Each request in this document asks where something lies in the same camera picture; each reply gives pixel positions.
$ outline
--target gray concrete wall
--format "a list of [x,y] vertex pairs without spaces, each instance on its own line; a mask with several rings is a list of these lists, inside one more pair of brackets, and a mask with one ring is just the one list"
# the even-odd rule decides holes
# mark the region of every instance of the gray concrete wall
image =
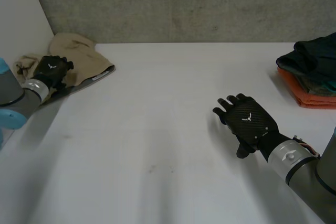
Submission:
[[97,42],[297,41],[336,31],[336,0],[40,0],[53,31]]

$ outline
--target folded clothes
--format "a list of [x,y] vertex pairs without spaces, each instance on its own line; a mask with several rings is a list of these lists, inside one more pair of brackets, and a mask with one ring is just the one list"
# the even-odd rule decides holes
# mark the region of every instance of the folded clothes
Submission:
[[[52,89],[44,104],[76,92],[114,70],[114,65],[103,55],[95,51],[95,43],[78,34],[58,33],[51,40],[49,51],[53,56],[66,57],[72,61],[74,69],[69,70],[62,82],[66,88]],[[13,64],[14,75],[20,83],[33,76],[42,55],[29,54],[20,57]]]
[[320,95],[308,94],[303,90],[293,74],[280,68],[278,68],[278,72],[293,92],[299,106],[311,109],[336,109],[336,97],[322,97]]
[[336,33],[299,41],[294,51],[277,59],[279,68],[314,81],[336,81]]
[[295,76],[295,77],[300,83],[303,90],[308,94],[315,94],[322,97],[336,97],[336,92],[330,91],[330,89],[324,86],[325,85],[324,83],[329,82],[313,81],[302,76]]

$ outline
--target dark green cloth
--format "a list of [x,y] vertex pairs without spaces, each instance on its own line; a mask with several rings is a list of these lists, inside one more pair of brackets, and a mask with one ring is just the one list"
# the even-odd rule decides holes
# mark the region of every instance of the dark green cloth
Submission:
[[294,51],[277,59],[279,68],[313,81],[336,81],[336,33],[299,41]]

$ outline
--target gray robot arm segment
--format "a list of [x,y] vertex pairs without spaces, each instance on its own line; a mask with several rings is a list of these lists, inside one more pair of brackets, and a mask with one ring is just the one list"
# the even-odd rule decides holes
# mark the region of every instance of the gray robot arm segment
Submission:
[[321,159],[288,140],[271,152],[268,163],[326,224],[336,223],[335,134]]

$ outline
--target carbon fiber hand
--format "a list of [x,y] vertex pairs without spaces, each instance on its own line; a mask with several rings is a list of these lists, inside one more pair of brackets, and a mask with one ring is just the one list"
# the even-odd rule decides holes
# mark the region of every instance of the carbon fiber hand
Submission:
[[227,100],[232,105],[222,98],[218,99],[226,112],[220,108],[214,108],[213,112],[237,136],[240,142],[237,151],[239,158],[245,158],[258,150],[260,139],[269,132],[279,132],[274,119],[252,97],[229,95]]

